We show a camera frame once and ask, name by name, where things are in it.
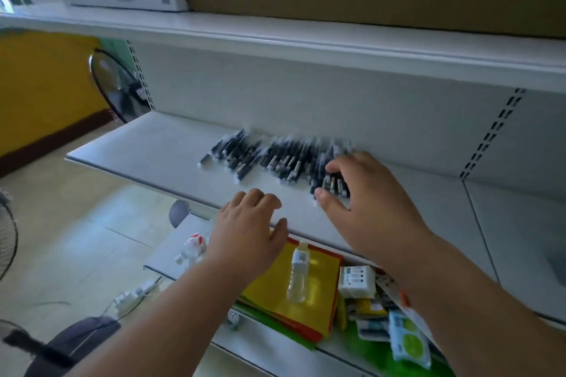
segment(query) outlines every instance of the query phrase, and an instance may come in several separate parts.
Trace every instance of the green circle on packet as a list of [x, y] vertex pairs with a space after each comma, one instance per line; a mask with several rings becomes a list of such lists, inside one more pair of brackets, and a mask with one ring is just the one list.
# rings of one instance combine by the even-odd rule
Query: green circle on packet
[[409, 332], [419, 332], [419, 328], [417, 328], [417, 326], [411, 319], [403, 319], [403, 328], [405, 328]]
[[420, 359], [425, 354], [425, 347], [422, 341], [414, 334], [405, 334], [403, 336], [403, 347], [409, 356]]

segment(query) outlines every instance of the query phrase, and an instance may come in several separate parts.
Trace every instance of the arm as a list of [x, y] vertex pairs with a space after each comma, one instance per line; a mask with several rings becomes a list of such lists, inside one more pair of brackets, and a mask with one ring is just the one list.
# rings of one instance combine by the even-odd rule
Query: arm
[[68, 376], [192, 375], [232, 304], [283, 249], [287, 221], [269, 235], [280, 207], [279, 199], [258, 189], [236, 194], [218, 215], [205, 258]]
[[560, 375], [566, 343], [454, 246], [435, 236], [390, 171], [369, 153], [342, 156], [350, 209], [315, 191], [354, 250], [382, 266], [406, 291], [460, 377]]

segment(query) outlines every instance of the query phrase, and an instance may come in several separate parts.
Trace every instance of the person's left hand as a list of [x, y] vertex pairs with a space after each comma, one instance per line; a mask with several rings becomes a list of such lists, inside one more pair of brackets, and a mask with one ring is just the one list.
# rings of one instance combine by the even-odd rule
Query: person's left hand
[[205, 259], [226, 266], [247, 287], [273, 264], [287, 242], [287, 219], [279, 219], [270, 235], [269, 222], [281, 202], [273, 194], [252, 189], [234, 195], [218, 214]]

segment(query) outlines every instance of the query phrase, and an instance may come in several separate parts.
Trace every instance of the forearm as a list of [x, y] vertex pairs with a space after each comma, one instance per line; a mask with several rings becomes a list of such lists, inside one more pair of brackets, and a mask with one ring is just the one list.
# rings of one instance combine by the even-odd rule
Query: forearm
[[75, 366], [71, 377], [192, 375], [245, 283], [203, 260], [159, 296], [146, 314]]
[[394, 266], [392, 275], [458, 376], [557, 375], [566, 369], [566, 345], [555, 330], [455, 247], [422, 236], [407, 257], [411, 264]]

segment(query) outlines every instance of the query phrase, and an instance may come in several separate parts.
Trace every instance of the pile of pens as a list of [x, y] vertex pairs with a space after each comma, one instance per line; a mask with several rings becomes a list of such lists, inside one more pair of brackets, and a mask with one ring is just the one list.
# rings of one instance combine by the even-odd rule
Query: pile of pens
[[350, 197], [350, 190], [341, 173], [329, 173], [326, 165], [336, 157], [353, 152], [351, 143], [341, 147], [331, 139], [324, 150], [322, 140], [295, 139], [292, 135], [272, 138], [268, 146], [261, 141], [249, 143], [249, 134], [240, 130], [232, 136], [224, 136], [200, 160], [198, 166], [210, 159], [224, 161], [239, 183], [254, 165], [259, 165], [277, 177], [280, 183], [296, 183], [304, 175], [310, 185], [310, 193], [325, 188], [337, 196]]

